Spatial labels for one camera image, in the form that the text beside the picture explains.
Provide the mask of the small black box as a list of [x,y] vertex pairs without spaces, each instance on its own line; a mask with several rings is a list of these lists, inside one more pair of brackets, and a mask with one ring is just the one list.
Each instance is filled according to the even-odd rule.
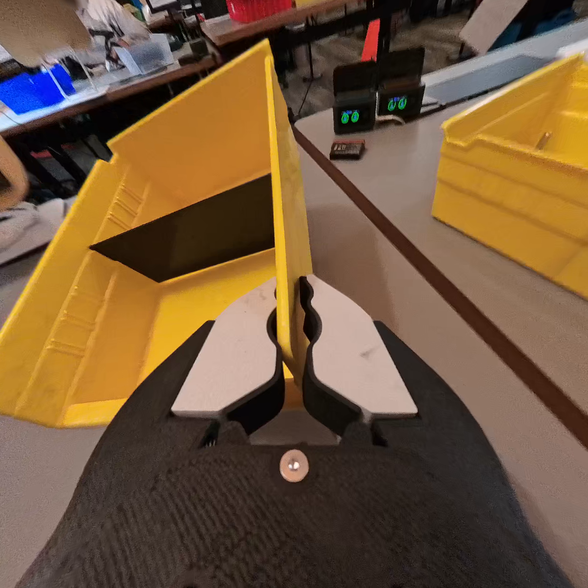
[[364,139],[339,139],[333,141],[329,160],[360,160],[364,156],[366,143]]

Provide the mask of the black charger with green display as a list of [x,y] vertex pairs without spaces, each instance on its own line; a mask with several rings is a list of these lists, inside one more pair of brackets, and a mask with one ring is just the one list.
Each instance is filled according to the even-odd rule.
[[379,62],[376,81],[376,115],[410,121],[420,115],[425,84],[422,71],[424,47],[392,51]]
[[335,135],[370,131],[376,123],[378,65],[361,61],[333,71]]

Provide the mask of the yellow plastic bin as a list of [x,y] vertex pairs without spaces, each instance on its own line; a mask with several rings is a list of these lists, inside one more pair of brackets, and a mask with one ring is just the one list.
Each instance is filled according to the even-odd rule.
[[[298,279],[312,273],[298,147],[268,41],[109,142],[1,330],[1,415],[108,424],[168,356],[276,278],[277,342],[302,383]],[[275,246],[156,283],[91,251],[105,239],[270,174]]]
[[432,216],[587,299],[587,60],[576,54],[442,124]]
[[332,111],[295,123],[300,147],[485,345],[587,448],[587,301],[435,220],[442,123],[459,107],[368,132],[329,160]]

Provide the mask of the wooden table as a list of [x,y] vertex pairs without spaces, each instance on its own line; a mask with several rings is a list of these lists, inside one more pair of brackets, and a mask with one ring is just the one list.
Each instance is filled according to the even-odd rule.
[[223,61],[220,56],[208,55],[198,62],[173,65],[153,75],[140,77],[133,81],[124,79],[98,90],[86,89],[74,96],[67,97],[60,104],[38,109],[28,114],[16,115],[3,112],[1,114],[1,136],[8,138],[45,128],[76,115],[89,113],[98,107],[133,98],[172,82],[214,70],[221,64]]
[[360,1],[294,1],[293,7],[254,22],[241,23],[229,15],[206,19],[201,24],[202,33],[218,49],[232,43],[267,36],[287,25],[304,24],[307,19],[343,9],[345,5]]

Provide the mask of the orange traffic cone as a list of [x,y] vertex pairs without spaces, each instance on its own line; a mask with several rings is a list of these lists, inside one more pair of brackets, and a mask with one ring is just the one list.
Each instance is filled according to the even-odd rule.
[[364,39],[361,62],[376,62],[379,46],[380,19],[369,23]]

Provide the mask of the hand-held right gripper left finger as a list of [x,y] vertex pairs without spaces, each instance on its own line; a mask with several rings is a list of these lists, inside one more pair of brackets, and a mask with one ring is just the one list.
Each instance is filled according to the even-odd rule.
[[172,405],[174,416],[237,422],[250,435],[279,414],[285,375],[276,310],[272,277],[217,317]]

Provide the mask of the blue crate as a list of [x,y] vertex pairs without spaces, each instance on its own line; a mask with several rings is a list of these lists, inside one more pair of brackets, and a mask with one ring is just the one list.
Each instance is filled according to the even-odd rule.
[[53,107],[75,93],[70,74],[60,63],[50,70],[22,73],[1,83],[1,103],[17,115]]

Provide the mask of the red crate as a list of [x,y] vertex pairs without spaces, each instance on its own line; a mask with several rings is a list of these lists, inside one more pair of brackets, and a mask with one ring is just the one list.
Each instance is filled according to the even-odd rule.
[[295,1],[226,1],[231,20],[250,24],[289,11]]

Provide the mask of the black bin divider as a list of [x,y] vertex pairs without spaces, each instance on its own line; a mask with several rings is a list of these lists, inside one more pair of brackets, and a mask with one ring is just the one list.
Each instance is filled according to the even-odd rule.
[[89,247],[156,283],[275,246],[271,175],[248,181]]

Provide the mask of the clear plastic container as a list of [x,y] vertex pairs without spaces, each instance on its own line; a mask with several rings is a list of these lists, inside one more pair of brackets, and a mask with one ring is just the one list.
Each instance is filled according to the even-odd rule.
[[131,76],[150,75],[176,63],[168,38],[162,33],[128,48],[114,47],[114,51]]

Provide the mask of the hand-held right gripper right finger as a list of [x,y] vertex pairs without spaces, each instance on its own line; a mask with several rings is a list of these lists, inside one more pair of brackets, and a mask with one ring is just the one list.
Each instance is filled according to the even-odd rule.
[[300,278],[299,295],[308,340],[302,379],[307,412],[335,435],[353,423],[416,417],[376,322],[315,275]]

